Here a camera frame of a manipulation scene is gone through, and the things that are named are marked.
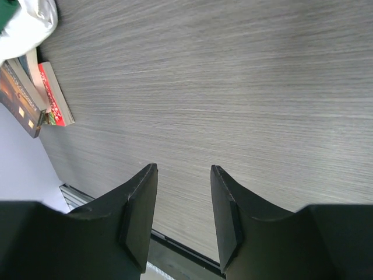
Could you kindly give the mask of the green t shirt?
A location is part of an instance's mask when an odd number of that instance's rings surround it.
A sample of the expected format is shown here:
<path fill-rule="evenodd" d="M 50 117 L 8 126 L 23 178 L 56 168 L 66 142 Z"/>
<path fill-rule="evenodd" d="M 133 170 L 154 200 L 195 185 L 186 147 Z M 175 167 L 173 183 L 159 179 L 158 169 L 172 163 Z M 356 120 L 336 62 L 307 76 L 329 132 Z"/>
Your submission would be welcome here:
<path fill-rule="evenodd" d="M 18 9 L 17 0 L 0 0 L 0 31 L 5 28 Z"/>

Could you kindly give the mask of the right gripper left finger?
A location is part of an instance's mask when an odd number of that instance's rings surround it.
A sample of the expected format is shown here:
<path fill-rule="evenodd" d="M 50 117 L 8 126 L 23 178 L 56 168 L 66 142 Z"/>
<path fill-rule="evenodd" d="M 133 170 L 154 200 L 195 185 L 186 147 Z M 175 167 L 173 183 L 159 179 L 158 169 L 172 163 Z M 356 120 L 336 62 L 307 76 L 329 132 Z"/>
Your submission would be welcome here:
<path fill-rule="evenodd" d="M 69 213 L 1 202 L 2 279 L 139 279 L 146 271 L 158 168 Z"/>

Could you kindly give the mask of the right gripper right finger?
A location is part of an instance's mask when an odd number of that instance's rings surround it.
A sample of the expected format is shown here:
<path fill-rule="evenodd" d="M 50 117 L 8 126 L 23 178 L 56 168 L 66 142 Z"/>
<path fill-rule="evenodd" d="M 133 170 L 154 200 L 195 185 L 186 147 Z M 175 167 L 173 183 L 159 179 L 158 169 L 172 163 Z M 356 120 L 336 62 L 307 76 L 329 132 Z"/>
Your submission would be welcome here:
<path fill-rule="evenodd" d="M 372 206 L 291 212 L 210 171 L 219 263 L 227 279 L 371 279 Z"/>

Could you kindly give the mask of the white t shirt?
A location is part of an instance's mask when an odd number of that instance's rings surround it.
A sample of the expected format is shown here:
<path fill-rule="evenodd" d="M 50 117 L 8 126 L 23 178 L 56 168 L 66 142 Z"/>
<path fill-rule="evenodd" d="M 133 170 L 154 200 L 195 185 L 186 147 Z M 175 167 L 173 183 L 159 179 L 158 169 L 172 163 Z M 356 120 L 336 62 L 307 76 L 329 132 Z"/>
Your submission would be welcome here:
<path fill-rule="evenodd" d="M 57 28 L 55 1 L 18 1 L 19 9 L 1 31 L 1 63 L 38 47 Z"/>

